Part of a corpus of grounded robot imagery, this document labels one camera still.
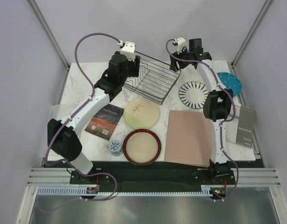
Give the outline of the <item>black wire dish rack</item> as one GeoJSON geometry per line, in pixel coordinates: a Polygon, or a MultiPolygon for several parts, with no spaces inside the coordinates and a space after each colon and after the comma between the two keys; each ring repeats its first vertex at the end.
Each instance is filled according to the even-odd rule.
{"type": "Polygon", "coordinates": [[[139,75],[130,77],[124,87],[158,105],[162,105],[181,71],[170,70],[170,64],[136,51],[140,56],[139,75]]]}

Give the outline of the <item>blue striped white plate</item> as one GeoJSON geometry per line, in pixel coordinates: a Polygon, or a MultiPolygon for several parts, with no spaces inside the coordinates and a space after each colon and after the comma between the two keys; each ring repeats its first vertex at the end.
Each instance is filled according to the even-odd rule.
{"type": "Polygon", "coordinates": [[[178,91],[180,101],[192,109],[204,107],[208,90],[205,84],[197,81],[190,81],[183,84],[178,91]]]}

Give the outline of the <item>cream plate with branch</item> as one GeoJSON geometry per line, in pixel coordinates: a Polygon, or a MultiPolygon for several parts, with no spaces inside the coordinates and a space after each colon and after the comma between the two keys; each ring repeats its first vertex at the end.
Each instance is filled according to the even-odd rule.
{"type": "Polygon", "coordinates": [[[151,129],[160,119],[159,106],[146,98],[129,102],[123,113],[125,123],[133,129],[151,129]]]}

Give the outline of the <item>teal polka dot plate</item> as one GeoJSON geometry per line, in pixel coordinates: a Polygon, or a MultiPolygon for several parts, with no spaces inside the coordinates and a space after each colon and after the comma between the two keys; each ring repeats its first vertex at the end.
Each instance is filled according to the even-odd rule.
{"type": "Polygon", "coordinates": [[[237,96],[242,91],[241,81],[234,75],[228,72],[218,72],[218,77],[220,78],[221,83],[227,88],[233,91],[233,95],[237,96]]]}

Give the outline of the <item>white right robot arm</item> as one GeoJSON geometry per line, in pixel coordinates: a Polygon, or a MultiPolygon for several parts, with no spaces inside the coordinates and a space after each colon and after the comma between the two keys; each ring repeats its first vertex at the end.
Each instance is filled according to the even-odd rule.
{"type": "Polygon", "coordinates": [[[165,48],[170,55],[170,70],[179,71],[188,65],[193,65],[201,75],[208,90],[208,95],[203,107],[205,118],[210,120],[212,134],[212,152],[210,166],[213,169],[208,171],[210,182],[220,183],[225,173],[221,168],[225,168],[231,161],[226,153],[226,123],[235,118],[235,114],[230,119],[231,111],[235,112],[233,101],[233,91],[227,89],[219,80],[218,75],[212,67],[212,57],[210,53],[204,52],[202,40],[200,38],[190,39],[189,44],[182,37],[169,39],[165,48]]]}

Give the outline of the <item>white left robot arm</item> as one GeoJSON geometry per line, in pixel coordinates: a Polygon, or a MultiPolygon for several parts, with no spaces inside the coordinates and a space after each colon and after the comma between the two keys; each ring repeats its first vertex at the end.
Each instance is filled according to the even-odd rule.
{"type": "Polygon", "coordinates": [[[101,78],[93,85],[92,94],[67,116],[48,122],[48,150],[62,156],[61,161],[78,171],[86,183],[93,183],[97,173],[92,169],[93,163],[82,152],[78,135],[92,117],[122,91],[129,77],[139,76],[140,59],[136,56],[130,61],[125,55],[115,52],[101,78]]]}

